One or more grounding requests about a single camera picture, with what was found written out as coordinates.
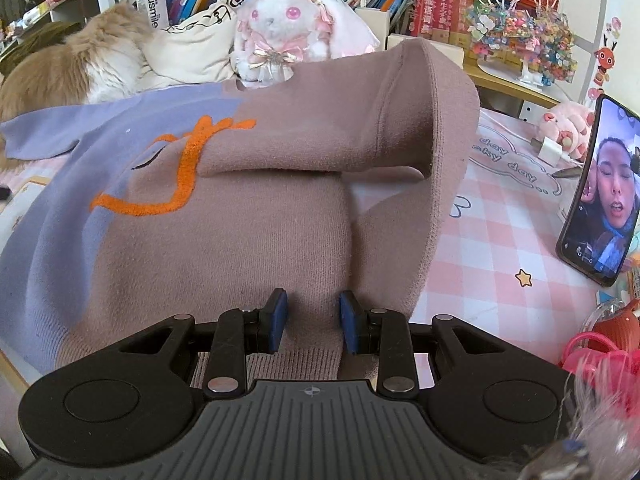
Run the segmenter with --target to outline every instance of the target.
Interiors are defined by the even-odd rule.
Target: crosshair symbol
[[[309,386],[302,391],[305,392],[309,397],[320,395],[320,393],[322,392],[322,390],[317,386]]]

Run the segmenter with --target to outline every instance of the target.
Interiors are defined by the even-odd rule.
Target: smartphone
[[[580,183],[556,244],[558,257],[609,287],[631,245],[640,211],[640,119],[601,94]]]

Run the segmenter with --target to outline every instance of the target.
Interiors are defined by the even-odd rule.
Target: yellow star
[[[520,272],[516,274],[516,278],[520,282],[520,286],[533,286],[531,285],[531,275],[527,274],[522,269],[520,269]]]

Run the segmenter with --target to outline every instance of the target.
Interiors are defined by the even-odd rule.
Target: phone frame
[[[584,189],[584,186],[585,186],[585,183],[586,183],[586,180],[587,180],[587,176],[589,174],[589,168],[591,167],[591,161],[593,160],[593,155],[595,153],[595,148],[596,148],[596,141],[597,141],[597,138],[598,138],[598,130],[599,130],[599,127],[600,127],[600,113],[602,111],[602,103],[605,100],[611,101],[616,106],[619,106],[620,108],[622,108],[623,110],[626,111],[626,114],[628,116],[635,117],[636,121],[638,121],[640,123],[640,117],[638,117],[637,114],[633,113],[626,106],[620,104],[615,99],[609,97],[606,94],[601,94],[598,97],[598,100],[596,101],[596,109],[595,109],[595,117],[594,117],[594,121],[593,121],[593,126],[591,127],[591,138],[589,139],[589,148],[587,150],[587,157],[586,157],[586,159],[584,161],[584,167],[582,168],[582,174],[580,175],[580,182],[578,183],[578,187],[575,190],[575,196],[574,196],[574,200],[571,203],[571,209],[569,210],[569,214],[566,216],[566,220],[564,221],[564,225],[562,226],[562,231],[560,232],[560,236],[558,237],[558,241],[556,242],[556,255],[564,263],[566,263],[567,265],[573,267],[574,269],[578,270],[579,272],[583,273],[584,275],[586,275],[588,278],[590,278],[591,280],[593,280],[594,282],[596,282],[600,286],[603,286],[605,288],[609,288],[610,286],[612,286],[615,283],[615,281],[617,280],[618,276],[620,275],[620,269],[622,268],[622,265],[620,265],[620,269],[618,269],[618,272],[612,278],[610,278],[609,276],[604,276],[604,274],[602,274],[601,272],[598,272],[595,269],[585,269],[585,268],[581,267],[571,257],[567,256],[567,254],[564,254],[564,247],[563,247],[568,227],[571,224],[572,220],[574,219],[574,215],[575,215],[576,210],[578,209],[578,206],[580,204],[580,198],[582,197],[582,190]],[[623,262],[626,259],[626,254],[629,251],[629,247],[631,247],[631,241],[632,241],[632,238],[629,239],[629,242],[626,245],[625,255],[624,255],[623,259],[622,259]]]

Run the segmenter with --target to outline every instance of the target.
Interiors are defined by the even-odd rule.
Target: man's mouth
[[[618,216],[622,216],[622,210],[624,208],[623,208],[622,202],[613,202],[611,203],[610,209],[611,209],[611,214],[613,216],[618,217]]]

